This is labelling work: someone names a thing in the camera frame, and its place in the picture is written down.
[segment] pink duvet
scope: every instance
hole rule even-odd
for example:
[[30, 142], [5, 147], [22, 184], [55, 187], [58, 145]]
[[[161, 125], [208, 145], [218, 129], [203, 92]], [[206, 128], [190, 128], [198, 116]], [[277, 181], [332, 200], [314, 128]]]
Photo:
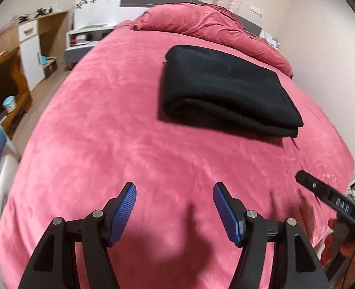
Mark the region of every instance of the pink duvet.
[[293, 77], [290, 63], [264, 38], [248, 34], [240, 20], [224, 7], [193, 2], [149, 8], [132, 25], [134, 30], [180, 33], [229, 46]]
[[[294, 217], [313, 245], [334, 216], [295, 174], [304, 169], [344, 191], [353, 159], [326, 115], [290, 78], [230, 47], [129, 27], [116, 29], [75, 67], [26, 146], [0, 225], [9, 289], [17, 289], [54, 217], [84, 218], [126, 181], [136, 184], [138, 199], [121, 241], [110, 249], [123, 289], [228, 288], [241, 250], [228, 240], [213, 203], [217, 181], [266, 218]], [[180, 44], [275, 71], [302, 115], [298, 137], [227, 134], [169, 121], [159, 107], [164, 55]], [[269, 283], [272, 249], [261, 288]], [[80, 245], [77, 251], [87, 288]]]

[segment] pillow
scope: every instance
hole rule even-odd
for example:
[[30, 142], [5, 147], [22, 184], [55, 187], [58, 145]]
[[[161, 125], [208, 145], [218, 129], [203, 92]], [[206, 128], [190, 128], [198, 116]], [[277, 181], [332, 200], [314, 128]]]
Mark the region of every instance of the pillow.
[[229, 46], [293, 76], [283, 55], [262, 38], [248, 34], [233, 13], [218, 5], [184, 2], [154, 6], [134, 21], [132, 29], [180, 33]]

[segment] wall outlet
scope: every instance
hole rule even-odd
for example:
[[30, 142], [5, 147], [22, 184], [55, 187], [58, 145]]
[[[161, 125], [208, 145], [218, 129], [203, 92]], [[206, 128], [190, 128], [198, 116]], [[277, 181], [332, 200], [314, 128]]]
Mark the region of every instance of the wall outlet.
[[259, 16], [263, 15], [263, 11], [261, 11], [259, 8], [255, 7], [253, 5], [251, 5], [250, 11], [253, 11], [254, 13], [258, 14]]

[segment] drawer handle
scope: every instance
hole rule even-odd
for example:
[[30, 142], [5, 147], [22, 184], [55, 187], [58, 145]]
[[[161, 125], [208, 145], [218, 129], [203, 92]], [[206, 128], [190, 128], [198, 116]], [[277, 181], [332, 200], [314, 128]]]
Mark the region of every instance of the drawer handle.
[[27, 29], [27, 30], [24, 30], [24, 33], [25, 33], [26, 35], [31, 34], [32, 32], [33, 32], [33, 28], [29, 28], [29, 29]]

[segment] folded black blanket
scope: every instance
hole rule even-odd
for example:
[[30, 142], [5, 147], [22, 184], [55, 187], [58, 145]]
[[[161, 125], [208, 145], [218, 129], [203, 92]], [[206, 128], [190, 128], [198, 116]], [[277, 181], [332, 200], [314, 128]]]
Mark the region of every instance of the folded black blanket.
[[205, 114], [267, 135], [293, 138], [303, 126], [277, 74], [267, 68], [191, 45], [174, 46], [165, 58], [162, 107], [171, 118], [196, 125]]

